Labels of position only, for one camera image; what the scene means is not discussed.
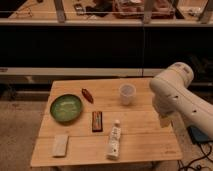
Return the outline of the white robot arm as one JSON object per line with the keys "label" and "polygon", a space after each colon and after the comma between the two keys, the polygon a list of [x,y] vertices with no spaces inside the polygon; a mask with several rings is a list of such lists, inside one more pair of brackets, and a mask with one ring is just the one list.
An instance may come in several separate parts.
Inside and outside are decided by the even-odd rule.
{"label": "white robot arm", "polygon": [[150,80],[152,104],[161,118],[177,111],[213,140],[213,105],[188,90],[193,78],[186,63],[170,65]]}

